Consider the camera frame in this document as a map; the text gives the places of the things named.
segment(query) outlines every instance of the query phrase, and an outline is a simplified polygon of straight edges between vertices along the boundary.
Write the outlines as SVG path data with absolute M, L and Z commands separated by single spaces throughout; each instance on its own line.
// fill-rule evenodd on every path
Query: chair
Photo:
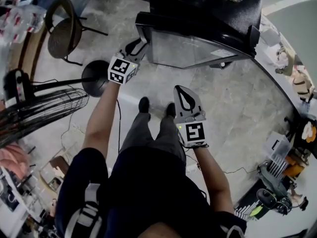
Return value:
M 53 15 L 60 6 L 66 11 L 69 17 L 62 20 L 56 26 L 53 26 Z M 49 7 L 45 16 L 45 25 L 50 34 L 48 50 L 52 57 L 82 66 L 81 63 L 68 60 L 68 55 L 77 47 L 82 32 L 89 30 L 106 36 L 108 35 L 98 30 L 83 26 L 80 19 L 84 20 L 87 18 L 78 17 L 76 15 L 74 6 L 70 0 L 56 0 Z

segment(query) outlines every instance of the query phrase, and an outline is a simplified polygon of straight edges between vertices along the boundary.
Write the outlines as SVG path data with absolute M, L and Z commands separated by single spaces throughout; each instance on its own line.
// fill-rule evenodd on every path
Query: gray pants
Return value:
M 186 165 L 186 156 L 183 147 L 179 143 L 178 131 L 174 124 L 174 118 L 166 116 L 160 122 L 159 133 L 153 140 L 149 130 L 149 113 L 138 113 L 122 144 L 120 152 L 129 147 L 147 146 L 157 148 L 176 155 Z

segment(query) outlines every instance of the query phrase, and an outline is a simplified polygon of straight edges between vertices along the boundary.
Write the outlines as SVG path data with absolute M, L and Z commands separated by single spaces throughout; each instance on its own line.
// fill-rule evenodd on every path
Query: floor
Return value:
M 46 37 L 35 81 L 80 78 L 89 62 L 98 59 L 110 61 L 122 43 L 138 37 L 134 21 L 139 11 L 149 11 L 149 3 L 142 0 L 91 0 L 82 14 L 88 18 L 83 24 L 108 32 L 109 36 L 88 31 L 83 33 L 78 47 L 69 56 L 70 60 L 82 62 L 83 67 L 52 58 L 47 49 Z M 150 64 L 145 57 L 138 75 L 120 89 L 120 144 L 138 112 L 137 105 L 143 96 L 148 96 L 151 101 L 152 119 L 149 127 L 153 137 L 157 135 L 164 108 L 173 101 L 172 91 L 177 84 L 190 88 L 200 96 L 209 124 L 209 150 L 225 172 L 241 167 L 247 171 L 256 169 L 257 164 L 266 159 L 262 146 L 270 132 L 285 132 L 287 129 L 283 118 L 291 115 L 291 105 L 252 61 L 237 61 L 225 70 L 209 67 L 181 70 Z M 63 147 L 70 147 L 73 155 L 78 153 L 88 119 L 97 102 L 98 98 L 91 97 L 85 108 L 74 113 L 69 131 L 62 138 L 61 135 L 68 129 L 70 117 L 49 124 L 24 138 L 26 144 L 36 146 L 32 157 L 38 168 Z M 116 109 L 106 161 L 109 172 L 118 152 L 118 123 L 119 113 Z M 192 150 L 187 154 L 195 158 Z M 190 158 L 187 160 L 187 175 L 200 189 L 206 190 L 202 174 Z M 244 170 L 228 174 L 227 178 L 234 203 L 257 179 L 255 172 L 247 174 Z

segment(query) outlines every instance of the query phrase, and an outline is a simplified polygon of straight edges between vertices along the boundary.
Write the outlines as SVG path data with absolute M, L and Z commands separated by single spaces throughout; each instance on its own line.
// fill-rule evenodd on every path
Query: backpack strap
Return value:
M 102 218 L 99 215 L 99 202 L 97 191 L 99 183 L 88 184 L 85 190 L 85 206 L 78 209 L 70 218 L 65 231 L 65 238 L 78 237 L 76 233 L 89 234 L 89 238 L 97 237 L 102 225 Z

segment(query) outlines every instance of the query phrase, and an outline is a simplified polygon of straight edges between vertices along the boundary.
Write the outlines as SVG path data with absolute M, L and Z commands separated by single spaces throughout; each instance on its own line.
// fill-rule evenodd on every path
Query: black sneaker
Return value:
M 139 102 L 139 112 L 140 113 L 148 113 L 150 107 L 150 101 L 147 97 L 142 97 Z
M 171 116 L 173 118 L 176 117 L 176 111 L 175 111 L 175 103 L 171 102 L 168 104 L 166 110 L 165 110 L 165 115 L 166 116 Z

